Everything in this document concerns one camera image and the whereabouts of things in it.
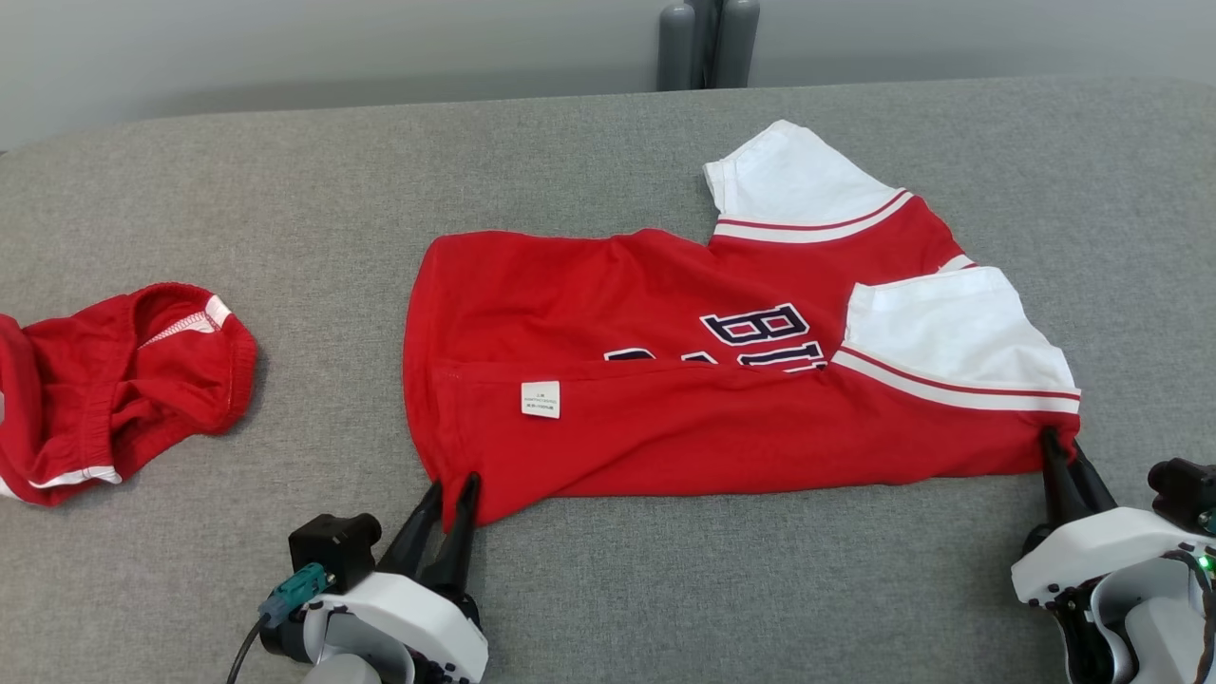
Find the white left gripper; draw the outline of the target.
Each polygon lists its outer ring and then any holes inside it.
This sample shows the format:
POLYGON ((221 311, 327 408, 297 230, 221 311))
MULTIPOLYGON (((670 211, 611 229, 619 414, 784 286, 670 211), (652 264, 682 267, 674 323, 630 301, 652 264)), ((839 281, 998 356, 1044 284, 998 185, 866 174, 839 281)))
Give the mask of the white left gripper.
POLYGON ((347 592, 309 602, 304 650, 306 683, 479 683, 489 641, 473 619, 443 595, 465 595, 482 500, 482 475, 469 473, 434 562, 417 577, 430 532, 441 520, 443 484, 433 482, 377 562, 377 572, 347 592))

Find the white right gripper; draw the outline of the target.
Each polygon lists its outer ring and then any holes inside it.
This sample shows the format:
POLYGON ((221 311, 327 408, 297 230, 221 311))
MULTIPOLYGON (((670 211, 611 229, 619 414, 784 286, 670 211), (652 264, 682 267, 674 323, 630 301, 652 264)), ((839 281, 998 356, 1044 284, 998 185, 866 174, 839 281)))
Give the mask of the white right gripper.
POLYGON ((1065 589, 1165 553, 1200 551, 1200 534, 1143 509, 1119 506, 1080 443, 1073 462, 1055 428, 1038 433, 1048 527, 1045 542, 1010 568, 1020 602, 1055 601, 1065 589))

